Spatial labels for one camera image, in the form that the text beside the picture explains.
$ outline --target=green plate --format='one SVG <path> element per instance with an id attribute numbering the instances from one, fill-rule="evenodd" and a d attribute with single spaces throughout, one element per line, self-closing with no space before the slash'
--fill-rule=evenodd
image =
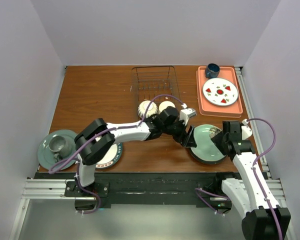
<path id="1" fill-rule="evenodd" d="M 197 147 L 191 147 L 190 153 L 196 160 L 204 164 L 218 164 L 226 157 L 210 139 L 209 130 L 213 127 L 213 125 L 204 124 L 194 129 L 194 139 Z"/>
<path id="2" fill-rule="evenodd" d="M 77 134 L 74 131 L 71 131 L 68 129 L 62 129 L 62 130 L 58 130 L 58 131 L 54 131 L 54 132 L 50 133 L 48 136 L 46 136 L 42 140 L 42 142 L 39 145 L 38 151 L 37 151 L 37 157 L 38 157 L 39 163 L 45 169 L 50 169 L 56 163 L 56 160 L 54 159 L 54 154 L 49 149 L 49 143 L 50 143 L 51 139 L 55 136 L 64 137 L 71 145 L 71 153 L 68 156 L 66 156 L 65 159 L 69 158 L 76 151 L 75 137 L 77 136 Z M 64 168 L 62 168 L 61 170 L 67 169 L 74 163 L 75 163 L 75 160 L 72 160 L 66 166 L 64 166 Z"/>

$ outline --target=cup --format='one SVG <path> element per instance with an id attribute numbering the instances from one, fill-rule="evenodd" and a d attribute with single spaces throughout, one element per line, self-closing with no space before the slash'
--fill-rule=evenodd
<path id="1" fill-rule="evenodd" d="M 220 73 L 220 67 L 217 64 L 210 63 L 208 66 L 206 66 L 205 69 L 205 77 L 207 79 L 213 79 L 218 77 Z"/>
<path id="2" fill-rule="evenodd" d="M 159 105 L 158 114 L 160 114 L 163 110 L 165 110 L 167 107 L 173 107 L 175 108 L 176 105 L 172 101 L 163 101 Z"/>
<path id="3" fill-rule="evenodd" d="M 69 142 L 63 136 L 54 136 L 49 142 L 49 149 L 54 153 L 54 158 L 59 161 L 67 157 L 72 149 Z"/>

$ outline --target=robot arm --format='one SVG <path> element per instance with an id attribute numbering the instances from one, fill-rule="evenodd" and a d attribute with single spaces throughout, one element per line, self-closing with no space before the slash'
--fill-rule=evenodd
<path id="1" fill-rule="evenodd" d="M 89 143 L 78 156 L 80 159 L 79 180 L 82 187 L 87 187 L 95 181 L 96 164 L 105 156 L 113 144 L 129 141 L 149 141 L 168 134 L 183 147 L 196 147 L 194 127 L 186 132 L 190 118 L 196 115 L 193 108 L 179 111 L 174 107 L 164 109 L 160 114 L 154 114 L 143 122 L 137 121 L 125 124 L 105 123 L 102 118 L 93 121 L 74 139 L 76 149 L 79 149 L 95 134 L 105 132 Z"/>
<path id="2" fill-rule="evenodd" d="M 239 180 L 219 173 L 214 185 L 224 192 L 242 218 L 242 232 L 247 240 L 278 239 L 275 217 L 278 219 L 283 239 L 291 215 L 287 208 L 281 208 L 271 193 L 258 164 L 253 165 L 257 155 L 249 140 L 251 130 L 238 121 L 224 121 L 223 131 L 211 134 L 211 140 L 224 155 L 229 155 L 238 169 L 246 191 Z"/>

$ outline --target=wire dish rack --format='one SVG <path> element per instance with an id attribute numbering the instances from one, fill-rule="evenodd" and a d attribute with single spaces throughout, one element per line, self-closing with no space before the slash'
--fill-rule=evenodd
<path id="1" fill-rule="evenodd" d="M 152 100 L 161 94 L 172 95 L 180 99 L 179 86 L 174 66 L 138 66 L 132 68 L 132 90 L 135 94 L 135 112 L 139 119 L 137 109 L 145 100 Z M 180 103 L 172 97 L 158 97 L 154 103 L 159 108 L 163 101 L 174 103 L 178 111 L 181 110 Z"/>

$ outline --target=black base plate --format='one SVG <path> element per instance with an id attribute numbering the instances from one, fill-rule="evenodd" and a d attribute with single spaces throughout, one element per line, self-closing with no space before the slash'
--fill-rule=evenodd
<path id="1" fill-rule="evenodd" d="M 91 197 L 89 193 L 86 193 L 82 191 L 78 186 L 76 186 L 76 182 L 66 181 L 66 188 L 64 192 L 65 197 L 73 197 L 73 198 L 79 198 L 79 197 Z M 93 187 L 99 197 L 107 197 L 109 192 L 109 182 L 108 181 L 98 181 L 98 183 L 94 183 Z"/>
<path id="2" fill-rule="evenodd" d="M 111 208 L 112 204 L 143 204 L 143 205 L 195 205 L 198 208 L 206 208 L 196 195 L 195 188 L 208 187 L 214 182 L 215 172 L 174 172 L 174 173 L 151 173 L 151 172 L 96 172 L 95 182 L 101 194 L 101 207 Z M 241 179 L 238 173 L 234 176 Z M 35 174 L 35 179 L 73 179 L 73 173 L 41 173 Z M 65 191 L 66 197 L 87 197 L 78 193 L 74 187 L 74 181 L 66 182 L 70 190 Z M 204 199 L 215 209 L 228 209 L 222 201 L 211 201 L 209 196 Z"/>

